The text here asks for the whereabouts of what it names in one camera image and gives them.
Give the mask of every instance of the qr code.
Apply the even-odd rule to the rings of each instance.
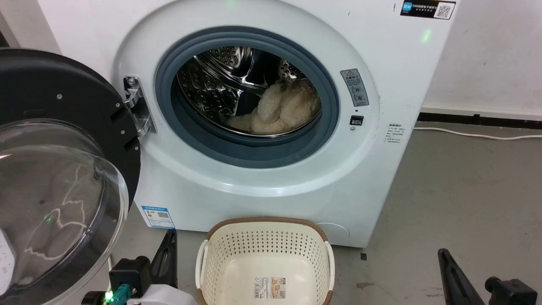
[[[454,10],[454,7],[455,3],[439,2],[434,17],[440,19],[450,19],[451,12]]]

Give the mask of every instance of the teal connector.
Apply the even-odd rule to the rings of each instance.
[[[132,296],[132,287],[128,284],[122,284],[115,291],[113,297],[109,300],[109,305],[125,305]]]

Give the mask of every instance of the beige plush toy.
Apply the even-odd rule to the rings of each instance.
[[[308,80],[278,80],[263,93],[249,115],[232,117],[228,125],[257,134],[277,134],[307,123],[321,103]]]

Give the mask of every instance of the open washer door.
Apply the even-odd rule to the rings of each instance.
[[[0,49],[0,304],[56,303],[107,259],[136,192],[137,122],[60,55]]]

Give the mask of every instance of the white plastic basket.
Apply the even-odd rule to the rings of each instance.
[[[334,282],[326,235],[301,219],[223,221],[211,229],[196,260],[202,305],[328,305]]]

